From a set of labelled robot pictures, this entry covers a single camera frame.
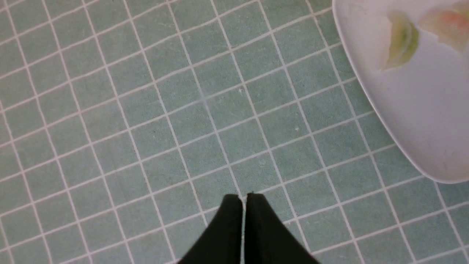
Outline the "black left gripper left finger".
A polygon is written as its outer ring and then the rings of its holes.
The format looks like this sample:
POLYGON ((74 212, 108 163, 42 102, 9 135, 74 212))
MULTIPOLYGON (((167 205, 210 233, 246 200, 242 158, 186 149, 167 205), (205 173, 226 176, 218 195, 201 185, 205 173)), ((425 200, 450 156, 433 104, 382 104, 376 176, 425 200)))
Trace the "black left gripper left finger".
POLYGON ((243 206, 226 194, 214 218, 179 264, 239 264, 243 206))

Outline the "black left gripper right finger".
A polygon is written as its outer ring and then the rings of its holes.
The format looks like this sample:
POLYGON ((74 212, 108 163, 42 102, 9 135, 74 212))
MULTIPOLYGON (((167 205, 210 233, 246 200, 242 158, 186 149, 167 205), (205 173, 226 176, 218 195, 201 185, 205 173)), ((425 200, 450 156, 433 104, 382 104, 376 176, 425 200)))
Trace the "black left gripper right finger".
POLYGON ((263 194, 247 195, 245 264, 318 264, 280 221, 263 194))

